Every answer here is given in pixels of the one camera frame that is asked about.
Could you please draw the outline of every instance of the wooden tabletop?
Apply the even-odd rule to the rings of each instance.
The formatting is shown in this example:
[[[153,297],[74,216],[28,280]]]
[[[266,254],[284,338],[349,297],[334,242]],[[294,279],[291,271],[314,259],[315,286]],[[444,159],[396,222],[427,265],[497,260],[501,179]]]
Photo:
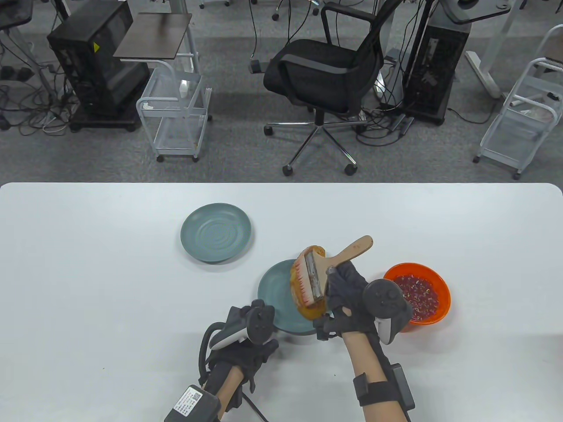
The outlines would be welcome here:
[[[173,60],[190,20],[191,14],[139,13],[113,56]]]

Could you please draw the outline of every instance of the battery pack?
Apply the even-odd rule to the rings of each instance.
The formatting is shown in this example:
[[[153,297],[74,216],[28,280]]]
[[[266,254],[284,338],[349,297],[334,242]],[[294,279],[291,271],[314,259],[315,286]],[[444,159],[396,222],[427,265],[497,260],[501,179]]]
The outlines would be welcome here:
[[[221,402],[216,396],[190,385],[164,422],[213,422],[220,409]]]

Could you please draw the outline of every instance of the label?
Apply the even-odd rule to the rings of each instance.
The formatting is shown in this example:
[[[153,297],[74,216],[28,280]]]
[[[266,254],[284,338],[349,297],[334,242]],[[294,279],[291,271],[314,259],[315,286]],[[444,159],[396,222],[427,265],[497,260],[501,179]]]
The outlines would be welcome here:
[[[180,400],[174,406],[174,410],[183,416],[188,416],[191,410],[198,404],[203,394],[192,387],[188,387],[186,392],[180,397]]]

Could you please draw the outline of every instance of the black glove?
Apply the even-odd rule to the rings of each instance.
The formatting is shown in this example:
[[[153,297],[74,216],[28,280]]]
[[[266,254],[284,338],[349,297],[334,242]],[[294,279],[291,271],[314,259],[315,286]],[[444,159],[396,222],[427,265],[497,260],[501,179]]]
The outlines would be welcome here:
[[[211,371],[218,362],[227,362],[233,366],[239,366],[244,375],[242,384],[250,381],[250,391],[253,393],[256,388],[254,383],[256,372],[263,363],[267,362],[278,346],[278,341],[275,339],[263,345],[255,345],[247,339],[242,343],[235,342],[223,349],[212,351],[206,363]]]
[[[362,300],[362,293],[368,285],[365,278],[350,261],[336,268],[329,268],[327,273],[327,308],[332,311],[333,318],[324,317],[314,321],[317,330],[322,329],[325,333],[336,333],[338,336],[351,331],[377,336],[375,318],[367,311]],[[349,309],[352,315],[345,314],[343,307]]]

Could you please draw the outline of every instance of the wooden brush handle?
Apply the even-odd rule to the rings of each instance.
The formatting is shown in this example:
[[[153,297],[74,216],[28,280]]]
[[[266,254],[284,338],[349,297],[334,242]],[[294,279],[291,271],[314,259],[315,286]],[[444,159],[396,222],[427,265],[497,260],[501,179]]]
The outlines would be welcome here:
[[[371,248],[373,245],[373,239],[371,236],[364,236],[356,240],[338,255],[328,258],[329,266],[335,267],[343,262],[350,261],[359,255],[362,255],[365,251]]]

